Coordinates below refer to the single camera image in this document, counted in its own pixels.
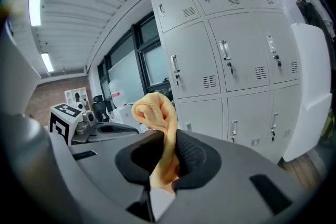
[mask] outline window frame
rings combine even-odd
[[[132,26],[132,29],[134,29],[134,34],[133,34],[134,41],[137,47],[136,49],[137,57],[136,58],[137,58],[137,61],[139,62],[138,69],[139,69],[139,72],[141,71],[140,77],[142,77],[142,80],[143,80],[143,88],[144,88],[145,93],[149,93],[149,92],[156,91],[156,90],[162,90],[162,89],[170,87],[169,77],[165,78],[165,81],[163,81],[162,83],[150,85],[150,79],[149,79],[149,75],[147,72],[147,66],[146,66],[144,54],[154,49],[155,47],[157,47],[157,44],[160,43],[159,34],[147,40],[146,42],[143,42],[141,26],[150,20],[155,20],[154,12],[148,13],[139,22],[137,22],[136,24]]]
[[[100,81],[100,87],[105,98],[105,93],[103,90],[102,83],[107,80],[108,83],[110,83],[110,78],[108,71],[110,68],[112,68],[113,63],[111,62],[111,55],[124,43],[124,41],[132,36],[133,39],[133,46],[134,46],[134,52],[135,52],[135,58],[136,58],[136,64],[138,66],[138,72],[140,76],[140,81],[142,85],[142,90],[144,94],[147,94],[149,92],[153,92],[156,90],[162,90],[166,88],[170,88],[170,82],[169,78],[166,78],[167,80],[155,84],[155,85],[150,85],[148,73],[147,73],[147,68],[146,68],[146,63],[144,60],[144,54],[151,50],[154,49],[154,47],[157,46],[157,43],[160,42],[160,37],[157,34],[155,37],[147,40],[146,42],[143,42],[142,39],[142,33],[141,33],[141,26],[148,22],[149,20],[155,20],[154,17],[154,12],[148,13],[146,16],[144,16],[140,21],[138,21],[136,24],[133,24],[129,30],[125,32],[125,34],[122,35],[120,39],[115,43],[114,46],[109,50],[109,52],[104,56],[103,60],[100,62],[98,65],[98,74],[99,74],[99,81]]]

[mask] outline locker handle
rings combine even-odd
[[[233,126],[231,136],[237,135],[238,121],[231,121]]]
[[[177,63],[177,56],[176,55],[171,55],[170,56],[170,61],[171,61],[171,64],[173,66],[174,73],[179,73],[180,69],[179,69],[179,64]]]
[[[164,10],[163,10],[162,4],[159,5],[159,10],[160,10],[159,15],[161,15],[162,17],[164,17]]]
[[[231,53],[229,49],[229,45],[226,40],[221,40],[219,42],[219,47],[221,48],[222,54],[224,55],[224,60],[231,60]]]
[[[276,118],[279,115],[279,113],[274,113],[273,114],[273,122],[272,122],[272,130],[276,128],[277,124],[276,124]]]
[[[187,125],[187,131],[191,132],[191,123],[190,122],[186,122],[185,125]]]
[[[268,46],[269,46],[269,49],[270,49],[271,53],[275,54],[277,52],[277,50],[275,49],[275,43],[274,43],[274,40],[272,38],[272,35],[266,34],[266,38],[267,38]]]

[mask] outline wooden floor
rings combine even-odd
[[[282,162],[279,166],[297,180],[305,190],[318,187],[321,178],[307,154],[290,162]]]

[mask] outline white box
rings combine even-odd
[[[126,105],[122,108],[116,108],[113,110],[113,114],[114,122],[129,125],[139,129],[140,123],[135,118],[133,118],[131,105]]]

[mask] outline beige cloth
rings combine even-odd
[[[148,93],[133,105],[132,114],[142,124],[164,133],[164,149],[152,173],[151,186],[161,188],[169,185],[177,179],[176,168],[179,165],[175,155],[177,117],[173,105],[158,92]]]

